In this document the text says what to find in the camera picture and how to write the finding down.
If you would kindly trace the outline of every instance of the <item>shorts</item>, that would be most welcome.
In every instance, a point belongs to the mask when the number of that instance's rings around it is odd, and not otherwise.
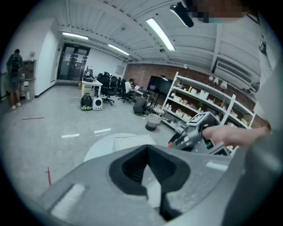
[[[11,93],[19,89],[19,74],[9,73],[6,78],[6,90]]]

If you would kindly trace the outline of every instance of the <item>television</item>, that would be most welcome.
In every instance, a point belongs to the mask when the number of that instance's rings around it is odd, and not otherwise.
[[[150,77],[150,81],[147,86],[147,89],[166,96],[170,90],[172,82],[173,80],[168,79],[168,81],[166,81],[165,79],[161,77],[152,75]]]

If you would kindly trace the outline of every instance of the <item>hand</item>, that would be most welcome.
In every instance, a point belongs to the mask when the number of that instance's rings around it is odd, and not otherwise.
[[[227,125],[212,126],[203,130],[203,136],[206,139],[211,139],[215,145],[223,142],[225,146],[251,145],[269,133],[270,130],[267,127],[243,129]]]

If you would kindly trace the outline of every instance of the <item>floor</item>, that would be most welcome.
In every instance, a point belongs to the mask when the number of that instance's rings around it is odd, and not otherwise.
[[[1,157],[16,188],[36,200],[49,187],[48,167],[54,183],[80,165],[92,145],[107,135],[149,133],[162,146],[174,135],[163,123],[153,132],[146,130],[146,120],[133,113],[133,103],[122,103],[118,97],[111,99],[115,100],[113,106],[106,103],[102,111],[84,112],[77,87],[55,86],[40,98],[3,115]],[[106,128],[111,129],[110,133],[94,134]],[[61,137],[73,134],[79,136]]]

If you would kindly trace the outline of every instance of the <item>brick wall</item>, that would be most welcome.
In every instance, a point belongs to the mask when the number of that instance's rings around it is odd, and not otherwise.
[[[208,75],[203,74],[201,72],[196,72],[190,69],[179,68],[174,66],[167,66],[167,65],[156,65],[156,64],[128,64],[124,79],[128,81],[130,78],[134,79],[134,83],[142,86],[147,87],[149,84],[150,77],[153,76],[160,76],[164,75],[166,78],[173,80],[176,72],[179,72],[179,75],[202,82],[207,85],[211,85],[214,88],[221,90],[220,84],[216,87],[214,86],[213,82],[208,79]],[[249,110],[253,111],[255,103],[251,101],[247,96],[239,92],[238,90],[234,89],[233,87],[229,86],[224,91],[225,94],[232,97],[233,94],[236,95],[236,100],[244,105]],[[260,126],[266,125],[266,121],[262,120],[258,116],[255,117],[255,120],[252,124],[253,128],[258,128]]]

